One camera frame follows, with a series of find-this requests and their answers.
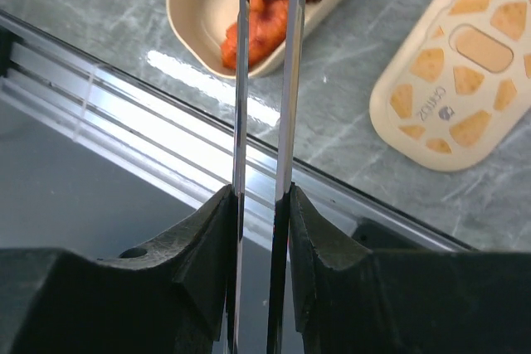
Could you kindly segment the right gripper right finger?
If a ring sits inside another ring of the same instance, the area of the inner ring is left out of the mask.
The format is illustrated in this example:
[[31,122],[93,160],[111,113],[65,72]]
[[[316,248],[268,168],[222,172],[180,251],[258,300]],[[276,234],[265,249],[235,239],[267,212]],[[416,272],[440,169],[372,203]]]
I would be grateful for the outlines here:
[[290,190],[295,327],[308,353],[527,353],[530,256],[370,250]]

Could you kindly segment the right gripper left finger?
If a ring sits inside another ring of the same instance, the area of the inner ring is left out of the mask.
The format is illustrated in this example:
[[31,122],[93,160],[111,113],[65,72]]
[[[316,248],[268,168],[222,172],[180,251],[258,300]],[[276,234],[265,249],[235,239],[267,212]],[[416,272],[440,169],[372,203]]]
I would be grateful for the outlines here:
[[231,292],[234,192],[111,259],[1,252],[4,353],[209,353]]

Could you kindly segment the spotted orange food piece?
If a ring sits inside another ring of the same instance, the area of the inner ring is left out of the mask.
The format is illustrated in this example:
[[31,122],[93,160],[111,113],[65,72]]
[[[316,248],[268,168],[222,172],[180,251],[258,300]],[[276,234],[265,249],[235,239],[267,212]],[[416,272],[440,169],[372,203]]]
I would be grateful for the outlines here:
[[[264,0],[262,12],[249,12],[249,67],[262,62],[286,37],[289,0]],[[221,44],[224,67],[236,69],[237,23],[226,30]]]

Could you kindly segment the beige lunch box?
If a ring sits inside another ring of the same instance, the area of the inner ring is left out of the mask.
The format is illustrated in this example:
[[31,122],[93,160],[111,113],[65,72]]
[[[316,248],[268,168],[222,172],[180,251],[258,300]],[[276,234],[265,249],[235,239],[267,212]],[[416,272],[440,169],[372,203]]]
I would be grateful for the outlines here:
[[[343,0],[309,2],[304,11],[304,35],[311,32]],[[235,79],[236,72],[222,64],[220,45],[236,21],[239,0],[166,0],[170,26],[176,37],[213,74]]]

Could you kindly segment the beige patterned lid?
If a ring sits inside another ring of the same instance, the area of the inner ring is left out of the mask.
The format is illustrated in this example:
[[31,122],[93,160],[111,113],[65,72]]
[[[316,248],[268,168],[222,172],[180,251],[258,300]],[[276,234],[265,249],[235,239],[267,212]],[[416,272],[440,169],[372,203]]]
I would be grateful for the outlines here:
[[530,107],[530,0],[432,0],[375,84],[378,136],[431,170],[485,159]]

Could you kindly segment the aluminium frame rail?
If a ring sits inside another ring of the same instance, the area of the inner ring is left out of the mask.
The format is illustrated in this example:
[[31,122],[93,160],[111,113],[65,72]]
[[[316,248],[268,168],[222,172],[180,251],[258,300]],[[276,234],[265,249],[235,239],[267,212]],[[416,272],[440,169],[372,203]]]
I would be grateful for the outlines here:
[[[1,10],[14,42],[1,100],[198,208],[231,180],[231,126]],[[248,138],[245,235],[270,246],[276,151]],[[369,219],[430,250],[476,250],[301,161],[293,180],[346,234]]]

